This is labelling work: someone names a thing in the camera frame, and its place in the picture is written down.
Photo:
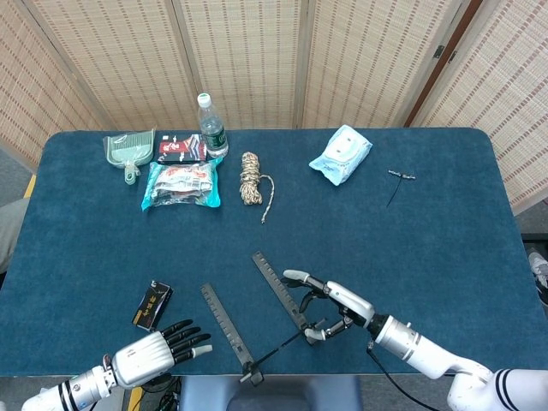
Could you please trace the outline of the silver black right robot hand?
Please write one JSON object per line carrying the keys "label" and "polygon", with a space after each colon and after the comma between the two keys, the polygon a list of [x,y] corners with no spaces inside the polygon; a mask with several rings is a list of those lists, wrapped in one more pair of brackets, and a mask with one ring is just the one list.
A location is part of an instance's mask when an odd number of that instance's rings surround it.
{"label": "silver black right robot hand", "polygon": [[290,288],[307,287],[308,293],[302,298],[299,312],[304,313],[308,305],[316,299],[327,299],[337,307],[342,318],[327,329],[308,325],[304,335],[309,340],[325,341],[352,325],[366,328],[373,319],[375,309],[372,303],[334,281],[323,282],[304,271],[285,270],[282,283]]}

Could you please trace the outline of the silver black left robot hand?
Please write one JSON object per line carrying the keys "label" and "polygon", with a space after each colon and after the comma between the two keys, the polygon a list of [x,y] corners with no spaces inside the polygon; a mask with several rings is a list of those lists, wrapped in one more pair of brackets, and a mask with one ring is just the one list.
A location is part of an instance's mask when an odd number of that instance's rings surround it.
{"label": "silver black left robot hand", "polygon": [[184,319],[120,349],[111,361],[118,386],[132,389],[165,374],[175,365],[212,351],[209,333]]}

